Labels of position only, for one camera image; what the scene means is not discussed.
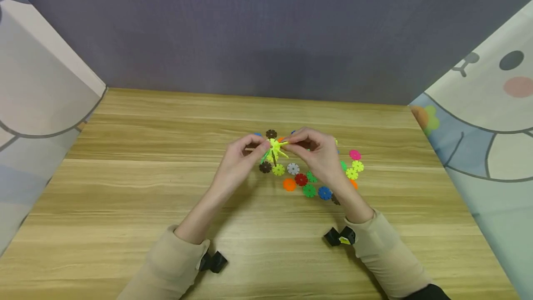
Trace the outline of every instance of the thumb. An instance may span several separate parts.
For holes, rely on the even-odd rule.
[[[288,150],[289,152],[292,152],[295,155],[299,156],[299,158],[305,161],[305,163],[307,163],[312,156],[311,152],[309,152],[302,146],[296,144],[283,145],[283,149]]]
[[[253,163],[256,163],[265,155],[267,150],[270,149],[270,142],[264,141],[261,143],[261,145],[257,146],[255,150],[253,150],[252,153],[250,153],[247,157],[248,159],[252,160]]]

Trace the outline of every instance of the table surface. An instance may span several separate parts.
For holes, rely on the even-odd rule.
[[[0,259],[0,299],[115,299],[226,143],[303,125],[334,135],[341,160],[360,150],[359,192],[452,299],[518,298],[406,106],[110,89]],[[187,299],[381,299],[353,248],[322,239],[340,206],[285,191],[289,176],[253,170],[210,230],[229,264]]]

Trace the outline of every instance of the gray wall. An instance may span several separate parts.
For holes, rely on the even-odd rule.
[[[407,104],[530,0],[30,0],[111,87]]]

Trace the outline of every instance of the beige sleeve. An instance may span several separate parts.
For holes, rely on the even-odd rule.
[[[190,244],[176,237],[172,225],[154,244],[144,265],[119,294],[119,300],[175,300],[194,283],[209,240]]]
[[[362,224],[346,224],[355,232],[355,255],[374,274],[390,300],[421,290],[432,281],[422,264],[381,212]]]

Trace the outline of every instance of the pink snowflake piece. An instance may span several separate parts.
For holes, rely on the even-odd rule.
[[[361,160],[361,153],[358,150],[351,150],[350,157],[352,160]]]

